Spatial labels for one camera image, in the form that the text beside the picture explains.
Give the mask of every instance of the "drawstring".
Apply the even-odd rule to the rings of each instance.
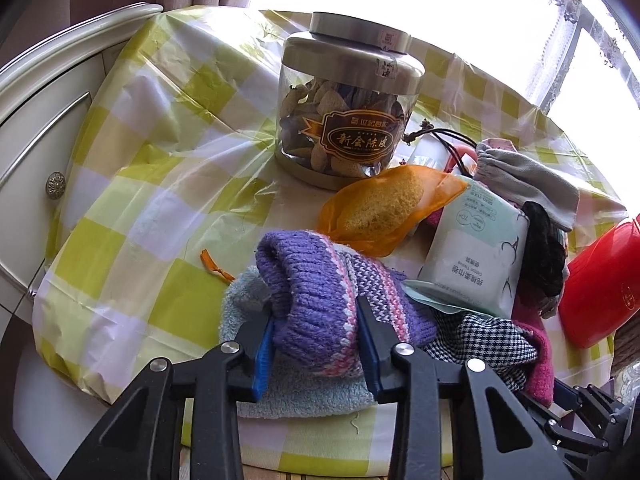
[[[420,123],[419,131],[413,132],[410,134],[404,134],[402,136],[402,140],[404,140],[404,142],[409,144],[410,142],[413,142],[415,139],[425,134],[431,134],[433,137],[438,139],[438,142],[440,142],[440,144],[442,144],[445,147],[445,149],[449,152],[449,155],[451,155],[451,157],[455,161],[461,174],[463,174],[464,176],[468,176],[469,178],[472,177],[472,175],[465,168],[465,165],[463,164],[462,159],[458,155],[458,152],[456,151],[456,149],[449,142],[444,140],[440,135],[446,135],[446,136],[452,137],[453,139],[456,139],[460,142],[464,142],[465,144],[468,144],[473,149],[475,149],[476,142],[473,139],[455,130],[449,130],[448,128],[436,128],[427,119],[425,119]]]
[[[206,249],[203,249],[200,253],[200,259],[202,260],[202,264],[209,272],[216,272],[220,274],[220,276],[222,276],[228,282],[232,282],[235,279],[231,274],[225,272],[216,265]]]

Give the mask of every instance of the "small sticker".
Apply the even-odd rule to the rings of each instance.
[[[378,45],[382,50],[393,50],[396,47],[397,37],[395,32],[382,29],[378,34]]]
[[[466,209],[463,209],[462,211],[458,211],[458,214],[456,215],[456,220],[460,225],[469,225],[471,224],[471,213]]]
[[[622,285],[622,301],[629,310],[636,309],[636,298],[628,285]]]
[[[484,229],[484,220],[480,215],[473,215],[471,217],[471,228],[474,231],[482,231]]]
[[[376,59],[376,75],[380,77],[386,77],[388,79],[395,79],[398,75],[398,64],[395,59]]]

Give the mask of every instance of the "loose thread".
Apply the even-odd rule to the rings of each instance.
[[[203,249],[202,252],[200,253],[200,259],[202,260],[202,264],[205,266],[205,268],[209,272],[215,272],[219,274],[228,282],[232,282],[233,280],[235,280],[235,278],[231,274],[229,274],[228,272],[225,272],[224,270],[220,269],[220,267],[216,265],[216,263],[213,261],[212,257],[210,256],[209,251],[207,251],[206,249]]]
[[[360,416],[360,412],[356,412],[356,416],[354,416],[350,421],[349,424],[351,424],[355,429],[356,429],[356,435],[360,434],[360,428],[358,426],[356,426],[354,424],[354,420],[358,420],[358,417]]]

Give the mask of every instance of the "table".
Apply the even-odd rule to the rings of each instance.
[[[314,227],[330,192],[273,162],[282,41],[309,18],[192,7],[151,19],[118,58],[79,134],[34,305],[40,354],[84,391],[113,401],[150,359],[180,362],[218,343],[226,285],[203,270],[203,248],[237,274],[265,232]],[[409,128],[427,117],[476,139],[502,136],[577,183],[571,254],[624,218],[598,169],[538,108],[436,46],[415,40],[411,53],[427,75]],[[385,262],[416,276],[427,250],[428,240],[407,238]],[[610,340],[579,351],[557,318],[546,328],[560,379],[608,380]],[[450,428],[442,413],[446,464]],[[379,476],[393,420],[392,406],[319,419],[244,419],[243,461],[300,474]]]

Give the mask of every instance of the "metal screw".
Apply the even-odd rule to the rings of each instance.
[[[158,358],[151,361],[149,368],[152,372],[164,372],[168,366],[166,359]]]
[[[484,372],[484,369],[486,368],[486,365],[484,364],[484,361],[482,361],[482,359],[469,359],[469,361],[466,362],[466,367],[469,368],[469,370],[471,370],[472,372]]]
[[[223,354],[235,354],[240,349],[240,344],[236,341],[225,341],[220,345]]]
[[[397,354],[400,355],[411,355],[414,353],[414,347],[412,347],[409,343],[398,343],[394,346],[394,350]]]

